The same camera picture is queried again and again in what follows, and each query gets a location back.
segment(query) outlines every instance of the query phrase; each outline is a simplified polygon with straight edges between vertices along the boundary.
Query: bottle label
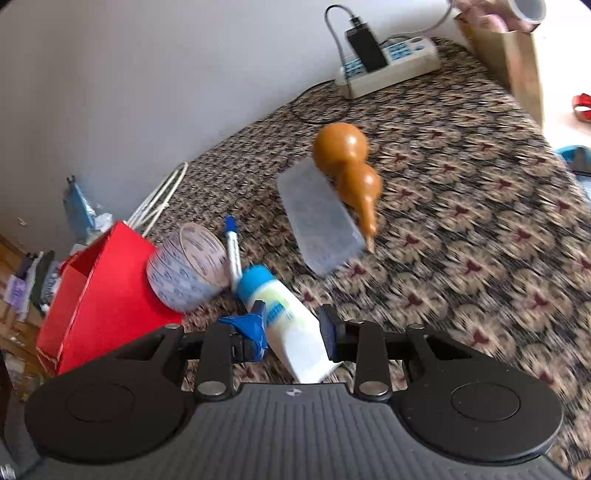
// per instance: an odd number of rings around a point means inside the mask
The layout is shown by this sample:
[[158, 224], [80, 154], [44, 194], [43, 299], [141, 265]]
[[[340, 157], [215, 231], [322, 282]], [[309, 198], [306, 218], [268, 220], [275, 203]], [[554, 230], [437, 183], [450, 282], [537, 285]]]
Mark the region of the bottle label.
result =
[[309, 329], [318, 324], [310, 311], [278, 281], [267, 288], [260, 288], [255, 293], [249, 309], [252, 308], [255, 300], [262, 300], [267, 306], [266, 327], [273, 326], [283, 330], [290, 325], [297, 325]]
[[279, 303], [278, 301], [273, 302], [269, 306], [269, 310], [267, 311], [267, 326], [273, 325], [279, 318], [279, 315], [281, 315], [284, 312], [285, 307], [281, 303]]

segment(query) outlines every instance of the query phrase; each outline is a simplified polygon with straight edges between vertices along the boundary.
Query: circular pad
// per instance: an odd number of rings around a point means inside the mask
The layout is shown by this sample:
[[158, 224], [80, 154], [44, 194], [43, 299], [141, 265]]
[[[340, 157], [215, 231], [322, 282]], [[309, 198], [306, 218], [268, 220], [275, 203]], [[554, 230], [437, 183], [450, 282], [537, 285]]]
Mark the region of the circular pad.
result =
[[121, 385], [89, 385], [74, 392], [66, 401], [70, 414], [81, 421], [115, 421], [131, 412], [134, 395]]
[[425, 444], [476, 463], [522, 462], [541, 455], [563, 416], [547, 385], [483, 356], [428, 362], [405, 391], [400, 411]]
[[148, 363], [89, 363], [43, 385], [25, 408], [36, 448], [65, 461], [112, 463], [170, 438], [185, 418], [184, 396]]
[[452, 405], [469, 419], [501, 421], [519, 409], [519, 397], [503, 385], [470, 383], [454, 390]]

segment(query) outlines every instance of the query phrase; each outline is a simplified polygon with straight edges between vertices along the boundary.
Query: white wall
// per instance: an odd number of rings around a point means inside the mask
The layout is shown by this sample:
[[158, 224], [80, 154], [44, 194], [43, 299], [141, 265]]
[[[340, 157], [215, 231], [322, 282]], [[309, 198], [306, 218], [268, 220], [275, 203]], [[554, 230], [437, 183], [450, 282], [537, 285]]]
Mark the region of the white wall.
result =
[[[430, 25], [446, 7], [346, 4], [380, 38]], [[125, 218], [174, 165], [328, 79], [339, 60], [327, 5], [13, 0], [0, 12], [0, 233], [63, 254], [66, 176]], [[332, 18], [349, 28], [344, 12]], [[451, 20], [436, 33], [459, 38]]]

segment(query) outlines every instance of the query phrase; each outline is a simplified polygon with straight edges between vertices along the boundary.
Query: black charger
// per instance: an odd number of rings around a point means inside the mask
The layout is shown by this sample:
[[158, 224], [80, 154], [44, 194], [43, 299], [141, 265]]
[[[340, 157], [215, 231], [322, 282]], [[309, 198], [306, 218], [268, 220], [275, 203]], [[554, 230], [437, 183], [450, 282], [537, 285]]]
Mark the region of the black charger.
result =
[[351, 17], [351, 23], [353, 28], [347, 30], [345, 35], [361, 63], [363, 63], [365, 70], [369, 73], [383, 69], [388, 65], [388, 62], [367, 23], [361, 23], [359, 17]]

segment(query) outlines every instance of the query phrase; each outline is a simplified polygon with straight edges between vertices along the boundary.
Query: paper bag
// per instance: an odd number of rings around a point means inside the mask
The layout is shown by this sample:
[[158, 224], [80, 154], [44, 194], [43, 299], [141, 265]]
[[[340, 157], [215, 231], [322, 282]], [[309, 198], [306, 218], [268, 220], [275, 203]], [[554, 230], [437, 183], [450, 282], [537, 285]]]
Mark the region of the paper bag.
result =
[[145, 265], [156, 247], [123, 222], [62, 267], [60, 289], [39, 336], [37, 356], [63, 374], [183, 315], [152, 291]]
[[491, 71], [497, 81], [519, 102], [523, 110], [542, 126], [543, 95], [535, 50], [536, 28], [531, 33], [491, 32], [466, 22], [463, 14], [456, 24], [466, 37], [474, 55]]

